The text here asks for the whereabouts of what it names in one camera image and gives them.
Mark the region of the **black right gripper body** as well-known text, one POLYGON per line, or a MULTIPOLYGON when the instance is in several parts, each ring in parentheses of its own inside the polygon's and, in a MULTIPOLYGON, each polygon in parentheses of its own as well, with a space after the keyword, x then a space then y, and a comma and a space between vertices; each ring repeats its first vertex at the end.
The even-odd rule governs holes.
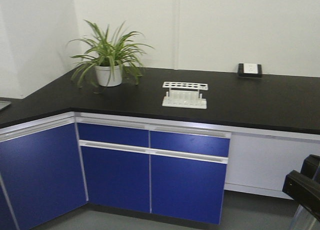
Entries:
POLYGON ((300 172, 293 170, 286 175, 282 191, 320 220, 320 157, 309 155, 300 172))

